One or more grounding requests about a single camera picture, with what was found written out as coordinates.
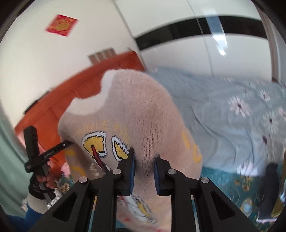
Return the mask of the blue white sleeve forearm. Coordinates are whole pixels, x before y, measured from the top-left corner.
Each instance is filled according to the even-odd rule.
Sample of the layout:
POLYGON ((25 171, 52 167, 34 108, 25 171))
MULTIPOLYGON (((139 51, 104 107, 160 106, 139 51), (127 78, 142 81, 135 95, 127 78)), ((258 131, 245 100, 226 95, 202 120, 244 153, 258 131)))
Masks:
POLYGON ((42 193, 28 193, 26 200, 28 210, 26 211, 24 218, 6 214, 9 222, 16 231, 28 231, 36 221, 48 211, 48 203, 42 193))

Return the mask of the gloved left hand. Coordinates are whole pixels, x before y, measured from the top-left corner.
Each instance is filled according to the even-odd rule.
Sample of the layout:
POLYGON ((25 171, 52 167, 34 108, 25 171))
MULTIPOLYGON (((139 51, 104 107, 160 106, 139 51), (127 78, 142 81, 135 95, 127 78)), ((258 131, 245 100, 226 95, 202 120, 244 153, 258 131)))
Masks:
POLYGON ((32 175, 29 182, 29 194, 38 200, 51 202, 55 199, 54 189, 56 188, 55 177, 51 173, 51 167, 46 166, 46 173, 37 171, 32 175))

